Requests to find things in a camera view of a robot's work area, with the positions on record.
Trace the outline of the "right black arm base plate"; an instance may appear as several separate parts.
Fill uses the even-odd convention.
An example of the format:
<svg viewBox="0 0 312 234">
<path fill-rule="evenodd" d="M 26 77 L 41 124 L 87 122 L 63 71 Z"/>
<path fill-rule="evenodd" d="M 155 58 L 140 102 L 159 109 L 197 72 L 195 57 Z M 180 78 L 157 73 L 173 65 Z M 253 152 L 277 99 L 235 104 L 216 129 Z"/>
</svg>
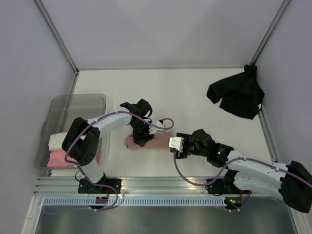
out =
<svg viewBox="0 0 312 234">
<path fill-rule="evenodd" d="M 206 190 L 210 195 L 248 195 L 252 193 L 249 190 L 240 190 L 232 182 L 225 182 L 223 179 L 217 179 L 213 184 L 206 186 Z"/>
</svg>

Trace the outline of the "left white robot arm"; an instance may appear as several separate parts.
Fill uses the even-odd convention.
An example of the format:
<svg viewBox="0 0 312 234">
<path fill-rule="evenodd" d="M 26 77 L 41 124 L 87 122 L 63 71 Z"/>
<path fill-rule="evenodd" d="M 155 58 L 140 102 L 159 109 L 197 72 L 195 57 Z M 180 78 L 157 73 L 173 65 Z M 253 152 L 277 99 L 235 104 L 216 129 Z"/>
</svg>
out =
<svg viewBox="0 0 312 234">
<path fill-rule="evenodd" d="M 100 139 L 111 131 L 130 125 L 132 137 L 136 145 L 143 147 L 148 141 L 154 139 L 150 133 L 149 123 L 146 121 L 152 113 L 152 107 L 144 99 L 136 104 L 125 102 L 114 112 L 84 120 L 77 117 L 62 143 L 66 157 L 70 157 L 74 165 L 87 177 L 89 187 L 95 193 L 102 193 L 106 189 L 106 175 L 96 160 Z"/>
</svg>

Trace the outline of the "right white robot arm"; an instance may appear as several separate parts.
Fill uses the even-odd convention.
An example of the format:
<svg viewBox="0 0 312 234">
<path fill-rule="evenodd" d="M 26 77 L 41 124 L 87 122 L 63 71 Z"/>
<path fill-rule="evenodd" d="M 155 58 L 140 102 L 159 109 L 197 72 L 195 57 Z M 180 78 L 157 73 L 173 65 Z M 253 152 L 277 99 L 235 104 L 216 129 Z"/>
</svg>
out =
<svg viewBox="0 0 312 234">
<path fill-rule="evenodd" d="M 264 162 L 212 139 L 204 130 L 177 133 L 169 140 L 174 160 L 188 156 L 206 158 L 220 168 L 203 187 L 210 194 L 261 193 L 281 199 L 292 209 L 309 213 L 312 208 L 312 175 L 299 162 Z"/>
</svg>

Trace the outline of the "dusty pink t-shirt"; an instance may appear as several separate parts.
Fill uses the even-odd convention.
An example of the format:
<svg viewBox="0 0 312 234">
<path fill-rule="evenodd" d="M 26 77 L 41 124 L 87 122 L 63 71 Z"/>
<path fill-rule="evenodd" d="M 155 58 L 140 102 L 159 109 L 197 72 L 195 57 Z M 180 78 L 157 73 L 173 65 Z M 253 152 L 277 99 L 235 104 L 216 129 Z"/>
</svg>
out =
<svg viewBox="0 0 312 234">
<path fill-rule="evenodd" d="M 172 137 L 172 133 L 167 132 L 163 134 L 154 134 L 154 139 L 149 140 L 145 143 L 144 146 L 139 146 L 134 142 L 134 138 L 132 135 L 128 135 L 125 139 L 124 145 L 130 150 L 137 149 L 168 149 L 169 148 L 169 140 Z"/>
</svg>

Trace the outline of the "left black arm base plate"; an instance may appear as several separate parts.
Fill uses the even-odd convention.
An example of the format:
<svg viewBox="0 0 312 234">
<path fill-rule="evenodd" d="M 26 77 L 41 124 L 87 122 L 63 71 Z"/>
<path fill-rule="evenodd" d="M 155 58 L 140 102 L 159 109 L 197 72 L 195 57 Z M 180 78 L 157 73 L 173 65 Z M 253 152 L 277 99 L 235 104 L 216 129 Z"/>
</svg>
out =
<svg viewBox="0 0 312 234">
<path fill-rule="evenodd" d="M 93 185 L 88 182 L 85 178 L 79 181 L 78 193 L 79 194 L 113 194 L 114 188 L 117 193 L 120 193 L 122 180 L 119 178 L 107 178 L 103 181 L 100 181 L 101 185 Z"/>
</svg>

